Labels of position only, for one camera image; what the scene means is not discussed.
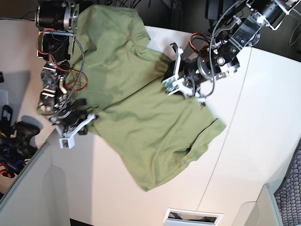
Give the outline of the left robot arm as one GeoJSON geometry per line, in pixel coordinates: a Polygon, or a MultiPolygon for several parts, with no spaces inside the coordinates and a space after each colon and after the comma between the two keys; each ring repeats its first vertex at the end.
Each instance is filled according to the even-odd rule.
{"type": "Polygon", "coordinates": [[[215,81],[235,73],[239,68],[238,53],[255,45],[260,30],[266,26],[277,30],[284,18],[295,10],[298,0],[240,0],[221,15],[215,24],[206,50],[196,51],[197,57],[181,58],[182,48],[172,43],[176,53],[173,69],[168,69],[163,84],[182,82],[196,85],[215,81]]]}

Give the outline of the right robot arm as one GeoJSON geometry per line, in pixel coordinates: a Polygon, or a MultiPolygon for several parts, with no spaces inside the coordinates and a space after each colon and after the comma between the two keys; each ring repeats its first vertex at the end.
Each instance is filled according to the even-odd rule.
{"type": "Polygon", "coordinates": [[[40,73],[42,91],[38,111],[48,118],[61,137],[75,130],[84,120],[80,110],[84,100],[71,100],[75,90],[83,89],[82,70],[70,65],[74,45],[78,43],[79,4],[74,0],[40,0],[35,13],[39,30],[37,56],[45,60],[40,73]]]}

